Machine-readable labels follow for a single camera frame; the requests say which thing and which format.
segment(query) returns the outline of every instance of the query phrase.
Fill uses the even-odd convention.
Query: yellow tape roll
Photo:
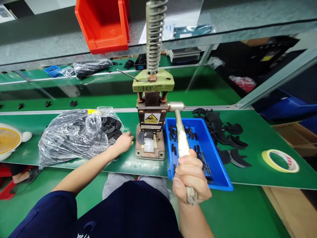
[[[288,164],[289,168],[284,169],[281,166],[277,165],[271,158],[270,153],[274,153],[282,157]],[[288,154],[285,154],[282,151],[279,150],[265,150],[262,152],[262,158],[264,161],[271,166],[273,169],[283,172],[283,173],[297,173],[299,171],[299,166],[297,162],[290,157]]]

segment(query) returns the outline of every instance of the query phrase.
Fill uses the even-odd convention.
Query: black shoe
[[[32,183],[41,172],[42,170],[39,170],[38,167],[31,168],[29,170],[30,177],[25,180],[25,183],[27,184]]]

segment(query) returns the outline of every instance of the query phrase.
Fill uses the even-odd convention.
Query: sleeve
[[[9,238],[46,237],[47,234],[64,230],[76,220],[75,195],[67,191],[54,191],[36,203]]]

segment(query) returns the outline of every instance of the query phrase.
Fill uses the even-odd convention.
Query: factory workstation
[[[316,1],[0,0],[0,32],[0,237],[316,237]]]

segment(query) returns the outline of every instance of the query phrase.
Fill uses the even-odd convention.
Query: red stool
[[[28,166],[23,172],[26,172],[33,167],[34,166]],[[12,177],[12,174],[9,167],[7,167],[4,163],[2,163],[0,164],[0,187],[5,177]],[[7,186],[5,186],[0,192],[0,200],[10,200],[11,198],[13,198],[15,193],[10,193],[10,192],[14,188],[15,185],[16,184],[13,182],[13,180],[11,180],[10,183]]]

